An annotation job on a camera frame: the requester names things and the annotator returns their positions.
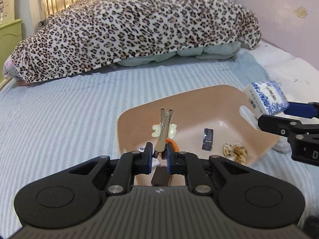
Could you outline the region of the white fleece blanket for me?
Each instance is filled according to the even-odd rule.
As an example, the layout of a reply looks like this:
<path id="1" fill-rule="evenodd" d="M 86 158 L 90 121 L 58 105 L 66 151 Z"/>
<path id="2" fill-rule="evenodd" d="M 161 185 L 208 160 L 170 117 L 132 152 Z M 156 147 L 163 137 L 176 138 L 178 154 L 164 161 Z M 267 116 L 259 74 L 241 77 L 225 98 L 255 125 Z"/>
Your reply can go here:
<path id="1" fill-rule="evenodd" d="M 318 70 L 311 64 L 264 41 L 248 53 L 280 84 L 289 101 L 318 102 Z"/>

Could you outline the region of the cream hair clip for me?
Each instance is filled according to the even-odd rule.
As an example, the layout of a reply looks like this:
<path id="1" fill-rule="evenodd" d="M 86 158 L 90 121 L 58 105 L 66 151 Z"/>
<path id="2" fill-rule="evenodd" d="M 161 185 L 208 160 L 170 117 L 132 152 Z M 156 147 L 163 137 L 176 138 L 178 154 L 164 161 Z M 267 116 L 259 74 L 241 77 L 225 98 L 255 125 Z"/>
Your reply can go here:
<path id="1" fill-rule="evenodd" d="M 153 125 L 152 129 L 153 129 L 153 133 L 151 134 L 151 136 L 153 138 L 158 138 L 161 133 L 161 125 L 160 124 Z M 163 134 L 166 134 L 167 137 L 170 139 L 174 139 L 176 133 L 177 133 L 177 125 L 174 123 L 171 123 L 169 127 L 165 128 L 163 131 Z"/>

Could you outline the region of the tan plastic basin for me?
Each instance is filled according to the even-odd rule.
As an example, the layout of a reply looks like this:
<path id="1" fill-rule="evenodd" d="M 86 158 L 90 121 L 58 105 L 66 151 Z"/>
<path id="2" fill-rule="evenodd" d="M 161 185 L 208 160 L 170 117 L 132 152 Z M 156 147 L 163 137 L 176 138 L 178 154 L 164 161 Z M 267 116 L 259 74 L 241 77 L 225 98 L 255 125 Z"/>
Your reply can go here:
<path id="1" fill-rule="evenodd" d="M 257 129 L 252 106 L 246 95 L 229 85 L 200 88 L 136 106 L 117 120 L 117 140 L 121 154 L 143 151 L 147 142 L 156 144 L 152 126 L 160 123 L 160 111 L 174 110 L 171 123 L 177 125 L 174 141 L 180 151 L 200 159 L 223 156 L 223 145 L 240 143 L 248 151 L 247 165 L 264 156 L 279 136 Z M 204 129 L 214 130 L 211 151 L 202 149 Z"/>

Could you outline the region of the blue striped bed sheet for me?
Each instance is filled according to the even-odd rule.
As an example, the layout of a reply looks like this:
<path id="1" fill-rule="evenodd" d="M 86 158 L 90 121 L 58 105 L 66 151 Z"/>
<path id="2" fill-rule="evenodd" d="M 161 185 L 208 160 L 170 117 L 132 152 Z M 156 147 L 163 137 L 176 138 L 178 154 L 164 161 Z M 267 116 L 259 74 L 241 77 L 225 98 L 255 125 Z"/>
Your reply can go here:
<path id="1" fill-rule="evenodd" d="M 20 222 L 14 198 L 26 184 L 99 155 L 119 156 L 122 112 L 197 88 L 271 80 L 247 50 L 227 61 L 173 57 L 138 67 L 107 66 L 88 74 L 1 90 L 1 235 Z"/>

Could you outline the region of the pink padded headboard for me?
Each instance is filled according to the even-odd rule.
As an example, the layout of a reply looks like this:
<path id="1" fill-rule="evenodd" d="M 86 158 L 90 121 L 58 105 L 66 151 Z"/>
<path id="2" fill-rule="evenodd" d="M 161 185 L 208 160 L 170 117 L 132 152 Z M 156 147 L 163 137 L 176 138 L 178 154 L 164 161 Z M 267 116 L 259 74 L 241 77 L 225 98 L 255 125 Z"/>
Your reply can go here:
<path id="1" fill-rule="evenodd" d="M 262 38 L 318 68 L 318 0 L 237 0 L 258 18 Z"/>

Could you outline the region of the leopard print blanket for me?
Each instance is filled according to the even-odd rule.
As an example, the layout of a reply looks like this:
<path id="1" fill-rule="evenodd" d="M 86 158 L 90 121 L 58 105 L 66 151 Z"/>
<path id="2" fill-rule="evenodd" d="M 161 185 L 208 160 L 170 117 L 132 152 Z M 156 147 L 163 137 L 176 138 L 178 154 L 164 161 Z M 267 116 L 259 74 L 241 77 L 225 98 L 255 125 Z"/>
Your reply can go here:
<path id="1" fill-rule="evenodd" d="M 257 16 L 230 0 L 77 0 L 50 15 L 3 65 L 26 84 L 132 58 L 261 40 Z"/>

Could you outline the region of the dark brown small box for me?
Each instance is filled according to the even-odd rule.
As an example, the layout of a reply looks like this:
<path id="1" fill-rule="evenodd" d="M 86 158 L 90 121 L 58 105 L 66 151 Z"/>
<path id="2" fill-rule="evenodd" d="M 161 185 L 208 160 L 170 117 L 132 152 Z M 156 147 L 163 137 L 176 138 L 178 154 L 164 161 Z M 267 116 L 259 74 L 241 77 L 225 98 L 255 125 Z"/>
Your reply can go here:
<path id="1" fill-rule="evenodd" d="M 154 187 L 168 187 L 171 183 L 171 175 L 167 167 L 156 167 L 151 184 Z"/>

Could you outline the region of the cream floral storage box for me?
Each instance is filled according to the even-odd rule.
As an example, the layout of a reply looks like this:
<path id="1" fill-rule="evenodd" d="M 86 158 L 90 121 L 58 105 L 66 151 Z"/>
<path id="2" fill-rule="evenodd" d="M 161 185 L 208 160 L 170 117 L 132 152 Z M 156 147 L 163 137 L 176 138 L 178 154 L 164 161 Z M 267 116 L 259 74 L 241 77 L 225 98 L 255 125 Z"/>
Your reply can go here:
<path id="1" fill-rule="evenodd" d="M 15 20 L 15 0 L 0 0 L 0 24 Z"/>

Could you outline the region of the floral fabric scrunchie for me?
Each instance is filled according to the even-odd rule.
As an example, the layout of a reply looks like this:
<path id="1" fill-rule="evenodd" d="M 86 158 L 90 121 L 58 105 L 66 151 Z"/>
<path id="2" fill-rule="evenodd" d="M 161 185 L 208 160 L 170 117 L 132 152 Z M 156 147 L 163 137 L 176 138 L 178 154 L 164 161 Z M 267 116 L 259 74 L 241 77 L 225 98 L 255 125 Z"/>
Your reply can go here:
<path id="1" fill-rule="evenodd" d="M 223 155 L 225 158 L 237 164 L 246 165 L 248 151 L 240 143 L 226 143 L 223 145 Z"/>

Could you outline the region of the small dark packet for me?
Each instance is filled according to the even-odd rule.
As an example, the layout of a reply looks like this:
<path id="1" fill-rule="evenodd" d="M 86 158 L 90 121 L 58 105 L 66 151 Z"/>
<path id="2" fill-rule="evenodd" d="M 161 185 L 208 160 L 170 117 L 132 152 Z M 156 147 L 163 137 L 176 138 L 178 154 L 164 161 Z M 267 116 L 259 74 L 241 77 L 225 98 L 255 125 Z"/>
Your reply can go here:
<path id="1" fill-rule="evenodd" d="M 214 130 L 210 128 L 204 129 L 202 149 L 211 151 L 213 147 Z"/>

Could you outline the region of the light green quilted pillow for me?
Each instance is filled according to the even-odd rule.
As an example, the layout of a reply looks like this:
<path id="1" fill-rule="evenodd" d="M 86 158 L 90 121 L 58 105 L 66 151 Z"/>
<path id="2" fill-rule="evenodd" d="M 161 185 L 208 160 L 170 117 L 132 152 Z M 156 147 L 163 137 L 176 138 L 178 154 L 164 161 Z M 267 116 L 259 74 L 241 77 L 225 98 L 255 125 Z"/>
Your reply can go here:
<path id="1" fill-rule="evenodd" d="M 206 47 L 197 47 L 184 49 L 176 52 L 170 52 L 160 55 L 144 56 L 128 58 L 126 60 L 117 62 L 120 66 L 133 67 L 145 65 L 150 62 L 162 62 L 174 56 L 180 57 L 196 57 L 199 60 L 213 59 L 213 60 L 226 60 L 238 53 L 241 49 L 241 42 L 236 41 L 229 44 L 220 44 Z"/>

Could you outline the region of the blue white patterned box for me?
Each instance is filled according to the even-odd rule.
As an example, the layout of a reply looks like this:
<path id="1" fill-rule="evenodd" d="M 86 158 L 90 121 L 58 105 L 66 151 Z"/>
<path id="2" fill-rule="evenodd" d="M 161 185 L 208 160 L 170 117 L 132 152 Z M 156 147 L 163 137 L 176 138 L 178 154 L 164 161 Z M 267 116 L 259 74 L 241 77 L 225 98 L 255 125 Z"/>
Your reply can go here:
<path id="1" fill-rule="evenodd" d="M 285 94 L 275 81 L 250 83 L 243 91 L 256 118 L 274 116 L 289 108 Z"/>

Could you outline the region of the green wooden nightstand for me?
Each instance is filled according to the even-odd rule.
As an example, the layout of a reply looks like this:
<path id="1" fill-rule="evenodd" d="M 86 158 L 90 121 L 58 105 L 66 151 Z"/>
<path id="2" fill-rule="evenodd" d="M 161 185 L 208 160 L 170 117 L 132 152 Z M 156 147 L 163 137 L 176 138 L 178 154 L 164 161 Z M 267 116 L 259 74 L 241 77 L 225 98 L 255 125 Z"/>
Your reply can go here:
<path id="1" fill-rule="evenodd" d="M 22 20 L 16 19 L 14 21 L 1 24 L 1 81 L 4 80 L 2 75 L 3 65 L 7 58 L 14 51 L 18 43 L 22 40 Z"/>

